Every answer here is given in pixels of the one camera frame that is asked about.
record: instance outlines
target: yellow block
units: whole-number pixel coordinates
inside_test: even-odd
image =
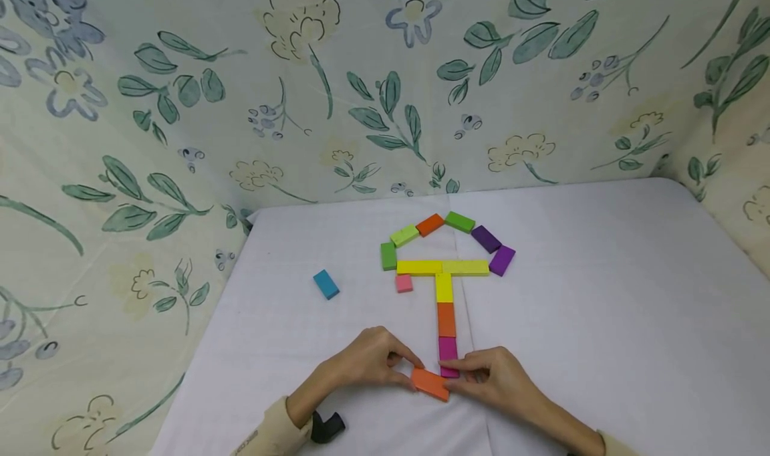
[[[489,275],[486,260],[444,260],[444,272],[452,275]]]
[[[399,260],[396,273],[411,275],[434,275],[442,271],[444,264],[440,260]]]
[[[452,295],[452,274],[436,274],[436,302],[455,303],[455,297]]]

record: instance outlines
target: floral backdrop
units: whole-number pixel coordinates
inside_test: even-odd
[[[769,37],[768,0],[0,0],[0,453],[147,452],[260,207],[670,177],[770,273]]]

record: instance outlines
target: pink block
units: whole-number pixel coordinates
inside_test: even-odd
[[[401,294],[402,292],[412,291],[412,276],[408,273],[396,275],[396,292]]]
[[[441,360],[457,359],[457,339],[438,338],[438,358]],[[457,369],[441,368],[442,377],[460,377]]]

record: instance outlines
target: beige sleeve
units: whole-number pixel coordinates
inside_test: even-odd
[[[230,456],[291,456],[310,439],[313,419],[302,429],[289,419],[287,397],[268,407],[262,424]]]
[[[604,440],[604,456],[638,456],[632,449],[603,431],[596,431]]]

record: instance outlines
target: green block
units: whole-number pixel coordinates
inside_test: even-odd
[[[383,263],[383,270],[396,269],[396,244],[385,242],[380,244],[380,259]]]
[[[444,218],[444,223],[446,223],[449,227],[454,227],[457,230],[461,230],[465,233],[471,233],[471,230],[473,230],[473,227],[476,226],[476,221],[470,218],[467,218],[465,216],[461,216],[457,212],[450,212],[446,214],[446,217]]]

